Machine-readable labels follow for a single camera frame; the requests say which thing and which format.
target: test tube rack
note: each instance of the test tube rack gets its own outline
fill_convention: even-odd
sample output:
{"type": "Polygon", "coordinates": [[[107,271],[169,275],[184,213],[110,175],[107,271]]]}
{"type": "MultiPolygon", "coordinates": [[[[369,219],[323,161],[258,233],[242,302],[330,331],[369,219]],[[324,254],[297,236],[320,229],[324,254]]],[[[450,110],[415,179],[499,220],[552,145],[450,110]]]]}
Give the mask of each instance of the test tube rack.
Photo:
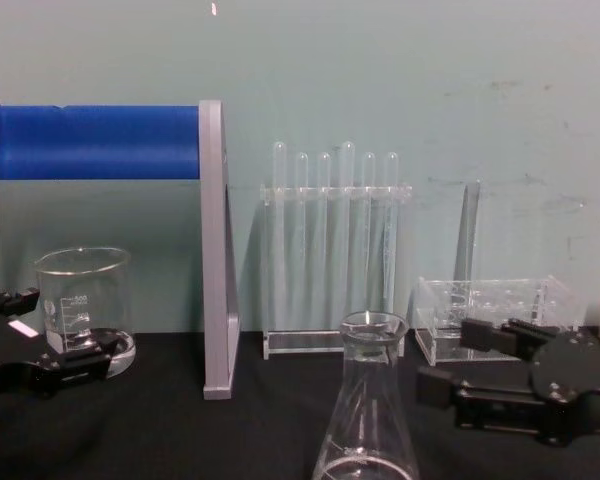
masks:
{"type": "Polygon", "coordinates": [[[397,154],[356,157],[351,142],[334,158],[274,144],[271,185],[261,191],[264,358],[338,352],[347,314],[406,311],[394,292],[408,291],[412,195],[398,174],[397,154]]]}

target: blue cylinder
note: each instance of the blue cylinder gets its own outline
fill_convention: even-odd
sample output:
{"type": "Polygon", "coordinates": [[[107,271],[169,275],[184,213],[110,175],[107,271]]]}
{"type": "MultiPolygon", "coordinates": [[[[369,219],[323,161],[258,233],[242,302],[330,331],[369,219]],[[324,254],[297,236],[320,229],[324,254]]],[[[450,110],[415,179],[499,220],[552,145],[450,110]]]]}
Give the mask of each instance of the blue cylinder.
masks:
{"type": "Polygon", "coordinates": [[[0,180],[199,178],[195,106],[0,106],[0,180]]]}

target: erlenmeyer flask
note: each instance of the erlenmeyer flask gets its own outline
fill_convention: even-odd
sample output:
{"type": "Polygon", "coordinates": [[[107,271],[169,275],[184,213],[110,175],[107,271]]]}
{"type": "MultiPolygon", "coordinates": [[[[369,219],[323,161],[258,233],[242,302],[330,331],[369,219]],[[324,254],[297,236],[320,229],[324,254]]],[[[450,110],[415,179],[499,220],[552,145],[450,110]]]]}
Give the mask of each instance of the erlenmeyer flask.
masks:
{"type": "Polygon", "coordinates": [[[312,480],[419,479],[398,391],[406,331],[389,313],[354,313],[342,322],[344,377],[312,480]]]}

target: glass beaker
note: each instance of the glass beaker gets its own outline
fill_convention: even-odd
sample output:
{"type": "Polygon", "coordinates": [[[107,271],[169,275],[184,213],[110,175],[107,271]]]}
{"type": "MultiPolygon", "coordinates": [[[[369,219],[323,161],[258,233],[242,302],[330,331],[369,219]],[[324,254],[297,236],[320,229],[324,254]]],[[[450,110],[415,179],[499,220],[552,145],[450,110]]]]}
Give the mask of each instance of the glass beaker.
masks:
{"type": "Polygon", "coordinates": [[[129,259],[129,253],[117,248],[71,248],[34,263],[49,345],[60,353],[80,350],[114,333],[119,340],[109,376],[126,370],[136,355],[129,259]]]}
{"type": "Polygon", "coordinates": [[[344,376],[312,480],[418,480],[398,390],[397,315],[360,312],[340,326],[344,376]]]}

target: black surface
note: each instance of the black surface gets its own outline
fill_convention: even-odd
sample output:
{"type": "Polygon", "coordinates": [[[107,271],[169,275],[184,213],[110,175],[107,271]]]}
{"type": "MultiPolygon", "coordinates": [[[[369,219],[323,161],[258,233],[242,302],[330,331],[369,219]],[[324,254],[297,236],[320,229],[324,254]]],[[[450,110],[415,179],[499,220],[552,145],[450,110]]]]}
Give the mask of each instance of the black surface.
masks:
{"type": "MultiPolygon", "coordinates": [[[[338,355],[265,361],[245,334],[234,398],[203,401],[202,335],[138,335],[132,367],[50,400],[0,397],[3,479],[308,480],[340,387],[338,355]]],[[[532,438],[460,431],[452,411],[415,405],[424,365],[410,339],[400,365],[422,480],[598,479],[600,437],[567,449],[532,438]]],[[[525,365],[444,366],[481,382],[523,382],[525,365]]]]}

